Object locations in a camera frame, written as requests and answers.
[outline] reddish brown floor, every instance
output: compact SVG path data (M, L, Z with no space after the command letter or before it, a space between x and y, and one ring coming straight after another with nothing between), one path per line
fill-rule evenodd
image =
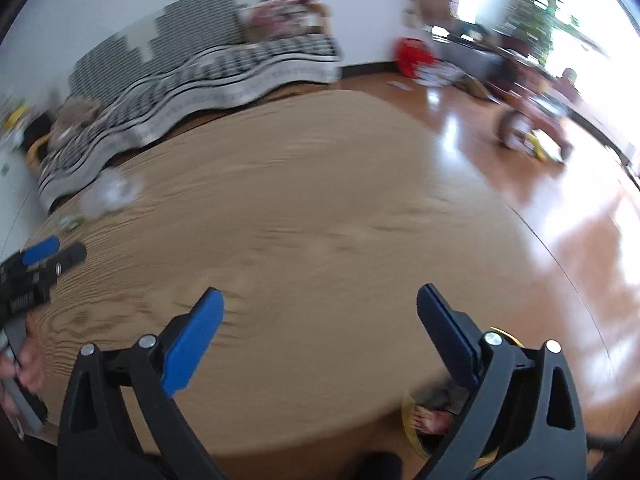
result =
M567 121L574 154L566 166L542 163L497 145L500 105L455 88L427 91L396 74L347 79L341 88L373 94L423 121L452 156L471 161L536 234L546 254L538 255L540 275L532 279L558 281L558 295L540 305L543 324L532 324L532 314L510 329L525 341L553 337L572 349L567 354L588 430L623 434L640 409L640 192L607 150ZM565 277L548 272L550 258ZM536 325L551 325L554 333L537 333Z

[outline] silver screw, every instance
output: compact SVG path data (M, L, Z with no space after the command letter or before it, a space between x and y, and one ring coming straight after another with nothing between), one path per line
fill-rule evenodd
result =
M95 352L95 346L91 343L87 343L80 349L80 353L84 356L91 355Z
M550 339L549 341L547 341L545 343L545 346L547 350L549 350L550 352L553 352L554 354L559 354L560 351L562 350L560 343L553 339Z
M156 344L156 336L154 335L143 335L140 339L138 339L138 345L141 348L151 348Z
M500 346L502 344L502 338L495 332L487 332L484 334L484 340L491 346Z

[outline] human hand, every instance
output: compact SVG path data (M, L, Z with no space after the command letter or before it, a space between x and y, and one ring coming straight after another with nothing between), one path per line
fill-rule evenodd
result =
M44 368L42 351L36 339L36 327L31 313L26 315L25 327L27 337L20 349L18 362L12 363L7 357L0 355L0 378L15 378L29 392L39 394L44 385ZM14 417L18 415L14 400L5 392L1 384L0 406L7 415Z

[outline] dark baseboard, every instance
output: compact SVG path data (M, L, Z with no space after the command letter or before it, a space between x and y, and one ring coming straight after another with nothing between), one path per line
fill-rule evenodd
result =
M395 61L379 61L376 63L364 63L361 65L349 65L342 67L342 79L356 77L358 75L377 74L379 72L397 72Z

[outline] white plastic bag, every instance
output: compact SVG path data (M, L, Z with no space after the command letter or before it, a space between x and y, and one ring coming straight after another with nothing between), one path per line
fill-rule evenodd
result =
M126 177L118 168L106 168L80 196L80 212L87 219L130 205L142 191L140 176Z

